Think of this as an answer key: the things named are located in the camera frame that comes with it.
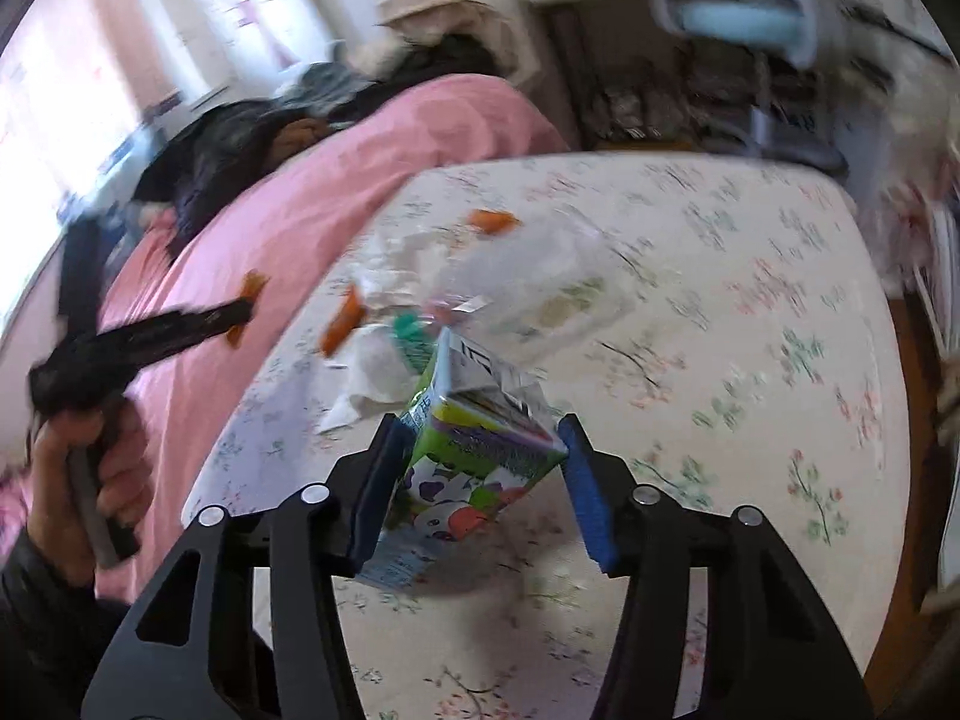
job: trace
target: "floral pattern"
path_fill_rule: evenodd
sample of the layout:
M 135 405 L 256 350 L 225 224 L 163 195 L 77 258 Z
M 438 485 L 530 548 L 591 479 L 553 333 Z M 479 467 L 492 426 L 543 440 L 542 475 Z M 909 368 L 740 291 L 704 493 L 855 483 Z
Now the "floral pattern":
M 374 233 L 432 228 L 455 257 L 476 240 L 464 224 L 473 208 L 527 221 L 559 205 L 608 233 L 635 300 L 538 362 L 548 399 L 578 413 L 594 446 L 624 458 L 635 479 L 685 506 L 762 509 L 864 667 L 901 552 L 905 396 L 845 196 L 808 170 L 570 154 L 424 173 L 306 300 L 210 453 L 185 522 L 213 503 L 234 514 L 275 506 L 368 446 L 376 420 L 316 432 L 343 372 L 313 350 Z M 374 720 L 589 717 L 625 591 L 589 560 L 558 473 L 412 592 L 334 581 Z M 266 592 L 254 591 L 254 608 L 269 632 Z M 699 701 L 707 624 L 707 578 L 691 572 L 678 714 Z

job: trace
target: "plastic bag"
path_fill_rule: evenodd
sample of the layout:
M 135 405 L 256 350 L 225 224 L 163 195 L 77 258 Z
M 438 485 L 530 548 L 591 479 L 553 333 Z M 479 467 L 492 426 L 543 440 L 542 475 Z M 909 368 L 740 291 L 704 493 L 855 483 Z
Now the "plastic bag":
M 482 242 L 437 279 L 425 313 L 514 365 L 531 365 L 630 307 L 621 262 L 572 207 Z

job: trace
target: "chair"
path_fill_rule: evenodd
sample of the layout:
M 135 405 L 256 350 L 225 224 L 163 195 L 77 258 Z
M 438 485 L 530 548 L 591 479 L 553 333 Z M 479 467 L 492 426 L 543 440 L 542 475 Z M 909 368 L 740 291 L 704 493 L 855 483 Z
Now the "chair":
M 833 177 L 846 173 L 847 161 L 836 148 L 773 115 L 767 60 L 779 55 L 797 70 L 835 67 L 846 47 L 836 0 L 653 0 L 653 12 L 674 35 L 721 40 L 755 55 L 760 90 L 749 122 L 702 114 L 700 124 L 736 141 L 707 139 L 705 146 L 808 165 Z

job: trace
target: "bed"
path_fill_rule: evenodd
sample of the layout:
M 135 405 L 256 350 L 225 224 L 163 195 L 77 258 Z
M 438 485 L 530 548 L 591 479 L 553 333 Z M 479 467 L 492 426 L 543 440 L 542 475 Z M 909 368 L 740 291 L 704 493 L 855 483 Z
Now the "bed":
M 104 328 L 178 306 L 234 299 L 244 274 L 270 281 L 234 351 L 209 341 L 131 386 L 150 437 L 157 497 L 143 547 L 102 573 L 99 594 L 131 600 L 181 533 L 184 500 L 244 390 L 292 317 L 377 209 L 422 170 L 565 151 L 544 116 L 506 81 L 459 74 L 421 84 L 244 191 L 176 260 L 161 215 L 107 293 Z

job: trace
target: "orange object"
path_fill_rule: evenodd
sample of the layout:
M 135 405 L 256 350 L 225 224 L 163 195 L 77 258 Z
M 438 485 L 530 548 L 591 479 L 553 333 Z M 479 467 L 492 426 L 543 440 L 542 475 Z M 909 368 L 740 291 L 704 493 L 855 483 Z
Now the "orange object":
M 326 327 L 320 339 L 320 352 L 323 357 L 333 357 L 337 349 L 344 345 L 350 333 L 356 330 L 367 315 L 367 308 L 360 302 L 356 285 L 350 285 L 344 302 L 333 321 Z
M 476 227 L 484 235 L 499 235 L 514 229 L 520 220 L 508 211 L 471 211 L 467 224 Z
M 261 274 L 258 271 L 250 271 L 243 278 L 243 287 L 240 289 L 240 295 L 237 295 L 238 298 L 246 298 L 247 300 L 253 300 L 253 303 L 256 303 L 258 298 L 260 298 L 260 293 L 263 292 L 263 288 L 267 286 L 267 282 L 270 279 L 267 278 L 264 274 Z M 245 324 L 238 324 L 236 327 L 232 327 L 227 330 L 227 335 L 224 336 L 227 339 L 227 343 L 234 349 L 240 347 L 240 341 L 243 338 L 243 331 L 247 328 Z

